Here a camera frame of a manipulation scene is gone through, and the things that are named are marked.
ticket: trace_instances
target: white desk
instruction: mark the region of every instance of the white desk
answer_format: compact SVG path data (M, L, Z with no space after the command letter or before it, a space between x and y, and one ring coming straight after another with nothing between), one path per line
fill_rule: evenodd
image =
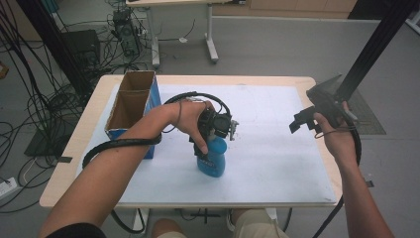
M154 68L160 66L159 51L158 51L158 38L155 34L154 24L153 24L153 12L152 7L154 6L166 6L166 5L185 5L185 4L207 4L207 33L205 34L207 47L210 53L210 59L213 62L216 62L219 57L217 56L216 48L213 43L212 36L212 3L224 3L229 0L139 0L129 2L127 1L127 6L131 8L143 8L146 11L148 22L149 22L149 31L152 38L152 64Z
M74 181L77 167L79 166L83 154L86 150L86 147L89 145L92 135L95 134L95 128L98 124L98 121L101 118L101 115L104 112L104 108L109 103L110 95L112 94L113 89L116 85L118 85L122 80L122 75L106 75L101 78L99 81L85 111L83 112L83 115L63 153L66 157L72 157L72 161L69 164L65 163L59 163L52 175L51 180L49 181L49 184L46 187L46 190L44 191L41 199L40 204L41 206L46 207L52 207L56 204L56 202L59 200L59 198L64 194L64 192L68 189L68 187L71 185L71 183ZM293 89L296 89L298 97L300 97L300 100L302 100L303 107L307 107L310 105L309 100L306 98L305 91L309 89L311 86L315 84L314 80L309 77L267 77L267 76L194 76L194 75L158 75L157 76L157 82L161 86L165 86L167 84L196 84L196 85L276 85L276 86L290 86ZM163 92L162 95L165 97L168 97L168 94L170 92ZM236 118L236 114L240 116L241 113L238 113L238 108L233 107L233 105L236 105L238 103L231 101L229 99L229 95L220 95L217 93L214 93L216 96L219 96L222 98L228 106L230 106L230 109L232 111L232 114L235 119L238 119L241 123L241 118ZM244 94L244 97L252 97L251 94ZM277 112L274 110L278 106L277 101L272 101L271 107L273 109L272 112L270 112L272 117L277 117ZM289 119L287 121L283 121L282 123L287 127L288 124L293 120L293 115L288 115L287 118ZM252 120L250 115L246 120L242 120L242 125L238 128L238 137L245 137L246 131L241 132L241 130L246 130L247 125L246 121ZM270 128L263 128L268 135L274 135L268 130ZM307 132L306 128L302 128L300 130L302 133L305 131ZM320 187L320 190L314 191L308 189L307 193L305 194L305 190L302 190L301 187L293 186L293 185L287 185L288 183L294 183L299 184L302 182L302 179L305 179L305 177L308 177L311 175L311 169L309 170L301 170L298 172L298 175L295 175L296 179L298 180L290 180L290 178L285 177L287 169L285 167L278 167L278 175L276 178L264 178L265 174L263 170L267 170L268 167L273 167L274 162L271 160L269 164L266 164L266 166L262 166L263 164L256 164L255 170L252 171L253 168L246 167L247 163L254 163L255 160L262 159L262 158L256 158L253 160L250 160L250 158L246 158L246 155L248 153L245 153L242 155L241 158L235 158L233 156L234 151L238 151L235 149L236 146L240 145L240 139L237 139L238 144L236 145L234 142L228 142L228 145L231 147L228 149L228 153L226 154L227 157L227 170L220 178L210 178L202 174L198 171L195 165L195 161L193 159L192 155L192 144L187 142L187 137L184 136L179 132L172 132L168 135L164 135L166 138L171 138L172 140L176 140L177 144L180 145L182 150L186 151L186 157L185 162L183 164L178 164L178 170L183 171L183 173L179 174L179 178L168 178L166 176L168 168L172 168L173 165L170 163L163 163L163 158L159 157L159 153L164 151L160 150L159 147L157 147L156 150L156 157L152 159L151 161L143 161L141 166L139 174L141 175L143 173L146 178L144 180L137 180L136 178L133 179L133 183L131 185L140 185L140 187L144 187L144 182L148 184L149 187L154 189L155 191L150 191L145 189L142 198L140 197L132 197L131 195L126 196L126 194L123 196L123 199L118 204L119 207L279 207L279 206L325 206L325 205L333 205L335 203L335 199L332 198L331 194L329 192L324 192L324 188L322 186L329 186L329 181L333 185L333 190L335 192L335 197L338 197L341 194L341 180L340 176L337 170L337 167L335 165L334 159L329 155L327 149L325 148L325 145L323 144L322 140L313 140L313 145L311 145L311 142L306 141L305 143L308 143L308 146L316 147L318 149L318 153L320 153L318 156L322 158L322 160L317 162L318 164L302 164L302 167L309 168L312 166L319 167L320 164L325 165L325 169L327 170L326 175L328 175L327 180L324 180L323 184L315 184ZM264 140L266 139L266 145L270 145L270 140L277 140L271 138L264 138L258 135L254 135L255 139ZM287 145L290 147L293 147L295 145L298 135L287 135L287 139L283 140L283 143L288 143ZM258 148L250 148L250 151L254 151L254 153L257 151L259 153ZM304 155L305 152L297 151L293 152L293 150L288 150L287 153L294 153L294 159L295 160L304 160L305 158L300 158L299 155ZM180 163L182 159L180 158L174 158L177 163ZM314 161L311 162L311 160L305 159L306 162L309 163L315 163L316 158L314 158ZM154 165L160 165L160 168L155 168L157 171L155 173L160 173L158 175L151 175L148 174L148 167L153 167ZM236 178L234 175L236 172L250 172L249 178L259 179L259 183L262 185L262 187L249 187L248 184L251 184L251 182L242 182L241 187L229 187L230 181L231 182L238 182L235 180ZM189 182L184 183L178 183L177 181L180 180L190 180ZM267 182L267 184L271 184L273 187L266 188L266 186L263 186L264 182ZM159 197L159 187L166 182L165 189L169 187L169 184L176 185L178 188L181 186L184 190L173 190L173 191L166 191L169 192L170 196L162 196ZM194 187L194 185L197 185L199 183L202 185L205 189L200 187ZM255 194L252 197L247 197L246 192L249 192L250 190L255 190ZM294 189L299 190L300 194L303 194L301 196L302 198L296 198L296 196L287 196L284 195L282 198L276 198L275 196L270 196L272 194L272 190L279 190L282 191L285 194L293 194ZM204 191L213 193L213 198L211 196L207 195ZM194 194L193 199L190 200L185 198L188 193Z

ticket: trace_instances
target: gray floor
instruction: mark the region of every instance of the gray floor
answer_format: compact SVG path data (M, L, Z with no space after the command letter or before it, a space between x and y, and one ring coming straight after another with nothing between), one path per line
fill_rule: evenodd
M197 29L203 27L200 24L197 23ZM205 42L196 37L201 35L194 35L193 32L187 44L160 43L161 67L157 72L311 76L322 81L337 72L348 72L376 26L377 22L367 21L215 18L213 34L220 57L217 63L209 60ZM37 53L41 56L43 51L37 50ZM416 129L420 120L417 97L420 89L419 56L420 37L404 25L359 87L387 133L384 136L363 136L361 169L364 176L374 182L375 187L371 192L396 237L417 237L420 232L420 210L417 205L420 186L416 176L420 168L420 130ZM34 60L32 57L28 59L30 63ZM1 54L1 61L12 65L6 54ZM59 70L56 65L54 67L54 73L60 78ZM50 93L48 81L39 72L37 81L43 92ZM16 70L11 68L9 75L0 80L0 121L15 126L21 124L28 116L25 111L28 98ZM22 152L34 132L35 128L31 126L22 129L8 162L1 168L1 177L17 176L19 169L29 159ZM30 170L27 177L31 178L36 173L35 169ZM13 210L36 201L43 188L40 186L23 192L13 203L1 207L0 211ZM313 235L330 210L295 208L287 234L290 237ZM120 212L126 221L133 219L133 210ZM191 212L193 210L187 210L184 214ZM175 210L153 210L150 223L159 217L172 217L179 221L190 237L230 237L224 210L213 212L222 217L209 218L205 225L202 218L185 221ZM1 236L35 237L47 214L48 211L38 205L20 212L1 213ZM286 209L280 208L277 215L282 226ZM107 220L103 229L109 237L130 237L112 219ZM343 211L327 227L322 237L347 237Z

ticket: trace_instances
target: blue bottle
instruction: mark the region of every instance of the blue bottle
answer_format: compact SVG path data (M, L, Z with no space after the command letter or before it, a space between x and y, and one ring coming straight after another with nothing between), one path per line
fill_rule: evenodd
M218 136L211 136L207 141L207 160L197 157L198 169L207 176L218 178L225 171L225 155L228 149L223 138Z

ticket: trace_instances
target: knee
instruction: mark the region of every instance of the knee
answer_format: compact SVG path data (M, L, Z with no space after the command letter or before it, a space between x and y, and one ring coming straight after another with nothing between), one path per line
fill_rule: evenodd
M154 225L152 237L157 238L158 236L171 231L183 233L181 227L174 220L166 218L160 219Z

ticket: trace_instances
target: blue box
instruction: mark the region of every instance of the blue box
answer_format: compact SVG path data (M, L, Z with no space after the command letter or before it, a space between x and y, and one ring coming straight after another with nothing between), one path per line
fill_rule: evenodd
M154 71L128 71L121 81L105 132L111 140L117 139L154 108L161 105L158 81ZM154 157L151 146L145 159Z

